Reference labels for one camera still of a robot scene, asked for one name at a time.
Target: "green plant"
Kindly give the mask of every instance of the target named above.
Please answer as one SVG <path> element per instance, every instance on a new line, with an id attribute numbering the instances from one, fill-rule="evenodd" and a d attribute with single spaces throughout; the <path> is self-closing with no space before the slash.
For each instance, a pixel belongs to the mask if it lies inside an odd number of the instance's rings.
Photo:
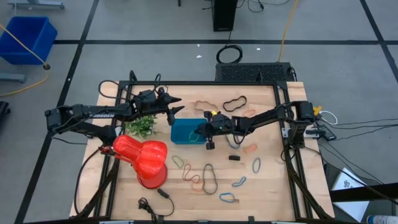
<path id="1" fill-rule="evenodd" d="M 139 118 L 133 122 L 126 122 L 126 130 L 129 134 L 145 139 L 151 134 L 155 134 L 154 125 L 156 116 L 150 115 Z"/>

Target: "gray floor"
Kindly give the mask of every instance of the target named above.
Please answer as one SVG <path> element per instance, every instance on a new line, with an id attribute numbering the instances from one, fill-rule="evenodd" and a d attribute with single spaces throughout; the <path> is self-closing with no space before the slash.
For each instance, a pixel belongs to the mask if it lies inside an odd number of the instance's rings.
<path id="1" fill-rule="evenodd" d="M 265 6 L 262 13 L 250 12 L 247 5 L 238 9 L 231 38 L 280 40 L 293 2 Z M 383 37 L 398 40 L 398 2 L 366 2 Z M 64 11 L 18 9 L 17 15 L 48 16 L 58 30 L 58 40 L 78 40 L 93 0 L 64 0 L 64 3 Z M 181 8 L 177 7 L 177 0 L 100 0 L 87 39 L 227 39 L 228 33 L 212 31 L 210 11 L 202 10 L 208 5 L 199 0 L 182 0 Z M 13 14 L 13 8 L 0 0 L 0 22 L 7 24 Z M 361 3 L 356 0 L 301 0 L 287 39 L 377 40 Z M 85 45 L 65 104 L 94 105 L 101 80 L 127 79 L 131 69 L 140 80 L 153 80 L 157 73 L 162 74 L 163 80 L 214 80 L 215 55 L 222 46 Z M 275 62 L 279 53 L 278 45 L 240 46 L 244 52 L 242 62 Z M 48 57 L 52 66 L 50 78 L 29 91 L 1 98 L 10 102 L 12 109 L 0 129 L 1 223 L 15 220 L 46 133 L 44 111 L 56 106 L 76 47 L 54 45 Z M 398 46 L 388 48 L 398 58 Z M 234 59 L 236 52 L 227 50 L 222 57 Z M 283 61 L 295 67 L 308 99 L 334 112 L 341 123 L 397 117 L 398 83 L 379 45 L 286 45 Z M 40 66 L 9 65 L 2 58 L 0 71 L 21 72 L 28 77 L 23 85 L 0 82 L 0 94 L 37 82 L 45 75 Z M 362 131 L 335 133 L 344 137 Z M 62 138 L 85 140 L 77 134 L 63 134 Z M 398 181 L 396 138 L 397 128 L 389 128 L 332 144 L 351 162 L 389 183 Z M 83 151 L 83 146 L 52 142 L 25 222 L 68 216 Z M 328 152 L 324 155 L 332 164 L 345 166 Z M 366 176 L 360 170 L 354 171 Z M 373 208 L 369 206 L 368 212 L 382 213 Z"/>

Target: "blue box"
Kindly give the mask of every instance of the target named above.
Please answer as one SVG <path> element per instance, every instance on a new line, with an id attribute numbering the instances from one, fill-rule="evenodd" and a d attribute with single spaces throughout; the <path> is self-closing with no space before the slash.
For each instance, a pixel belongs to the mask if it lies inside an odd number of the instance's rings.
<path id="1" fill-rule="evenodd" d="M 58 34 L 48 17 L 15 16 L 8 23 L 7 30 L 44 61 Z M 6 32 L 0 37 L 0 56 L 14 65 L 42 64 Z"/>
<path id="2" fill-rule="evenodd" d="M 172 126 L 171 140 L 175 144 L 204 144 L 206 138 L 195 134 L 199 124 L 206 123 L 204 118 L 175 119 Z"/>

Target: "wooden table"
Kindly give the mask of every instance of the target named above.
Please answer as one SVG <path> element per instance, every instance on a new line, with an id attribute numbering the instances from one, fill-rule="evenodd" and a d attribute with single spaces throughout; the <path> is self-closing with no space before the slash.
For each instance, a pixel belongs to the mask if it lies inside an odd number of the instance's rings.
<path id="1" fill-rule="evenodd" d="M 152 89 L 153 86 L 133 86 L 133 93 Z M 275 96 L 271 86 L 193 86 L 170 85 L 169 93 L 179 97 L 182 101 L 172 106 L 184 105 L 185 108 L 177 113 L 177 118 L 202 118 L 203 112 L 195 110 L 193 105 L 197 100 L 209 101 L 215 104 L 220 111 L 227 115 L 242 116 L 247 110 L 254 109 L 256 113 L 262 113 L 275 107 Z M 303 83 L 288 83 L 291 101 L 306 100 Z M 112 83 L 104 83 L 102 87 L 105 95 L 116 95 L 117 87 Z M 245 95 L 248 103 L 233 113 L 225 112 L 222 104 L 225 101 Z M 97 105 L 114 105 L 114 100 L 99 96 Z M 246 137 L 240 149 L 232 149 L 228 146 L 224 136 L 214 137 L 216 149 L 208 151 L 205 145 L 176 145 L 170 141 L 171 128 L 167 124 L 166 116 L 157 116 L 155 130 L 159 133 L 149 137 L 166 143 L 168 156 L 166 165 L 169 170 L 166 183 L 162 189 L 167 192 L 175 204 L 174 214 L 166 217 L 166 220 L 248 220 L 248 216 L 254 216 L 256 221 L 284 220 L 293 221 L 294 211 L 287 177 L 286 164 L 280 158 L 283 149 L 280 127 L 278 123 L 256 129 Z M 110 119 L 95 119 L 94 124 L 103 126 L 110 124 Z M 306 139 L 306 146 L 318 150 L 314 139 Z M 245 154 L 243 147 L 257 144 L 255 152 Z M 88 140 L 84 160 L 101 145 L 99 139 Z M 228 160 L 229 155 L 241 156 L 240 161 Z M 195 192 L 191 189 L 191 182 L 182 180 L 183 169 L 179 169 L 172 161 L 172 156 L 180 156 L 185 163 L 192 165 L 190 175 L 202 176 L 205 164 L 210 163 L 215 168 L 218 181 L 218 191 L 214 195 L 204 192 Z M 256 157 L 261 158 L 261 169 L 255 174 L 252 171 L 252 163 Z M 97 154 L 86 165 L 81 175 L 78 191 L 78 208 L 81 210 L 90 200 L 100 181 L 100 174 L 104 157 Z M 329 191 L 321 158 L 318 154 L 302 149 L 302 162 L 309 191 L 324 210 L 334 217 Z M 211 191 L 214 185 L 208 179 L 210 171 L 206 172 L 206 188 Z M 232 187 L 242 176 L 247 181 L 240 187 Z M 236 197 L 235 203 L 225 203 L 219 199 L 219 195 L 232 192 Z M 298 190 L 301 214 L 304 217 L 304 206 L 301 192 Z M 142 187 L 137 179 L 134 169 L 127 162 L 120 163 L 112 219 L 120 220 L 150 220 L 150 215 L 138 209 L 138 200 L 141 197 L 148 199 L 149 204 L 159 214 L 168 214 L 171 209 L 169 200 L 162 198 L 155 190 Z M 108 193 L 105 193 L 101 214 L 104 214 Z"/>

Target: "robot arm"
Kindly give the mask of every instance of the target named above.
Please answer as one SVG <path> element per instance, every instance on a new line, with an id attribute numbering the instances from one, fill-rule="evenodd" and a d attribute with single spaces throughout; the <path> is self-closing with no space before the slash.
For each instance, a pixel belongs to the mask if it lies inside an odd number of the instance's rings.
<path id="1" fill-rule="evenodd" d="M 85 122 L 86 120 L 114 118 L 119 121 L 134 121 L 143 116 L 166 113 L 169 125 L 173 125 L 174 115 L 184 106 L 170 109 L 169 104 L 180 100 L 180 98 L 165 93 L 164 89 L 160 87 L 157 91 L 142 91 L 138 95 L 134 95 L 130 102 L 117 106 L 59 106 L 45 112 L 47 130 L 52 136 L 73 131 L 86 136 L 98 137 L 104 146 L 110 146 L 117 137 L 114 128 L 109 125 L 97 126 Z"/>
<path id="2" fill-rule="evenodd" d="M 296 107 L 296 120 L 290 119 L 287 113 L 293 114 L 291 106 Z M 207 149 L 214 149 L 213 136 L 233 134 L 234 136 L 247 136 L 264 125 L 271 124 L 276 121 L 285 121 L 290 123 L 290 129 L 287 133 L 289 143 L 296 147 L 304 146 L 303 134 L 305 128 L 315 121 L 312 104 L 307 101 L 295 101 L 289 104 L 276 106 L 274 109 L 256 115 L 252 118 L 227 116 L 220 112 L 212 115 L 209 111 L 205 112 L 208 122 L 201 124 L 195 130 L 199 134 L 208 139 Z"/>

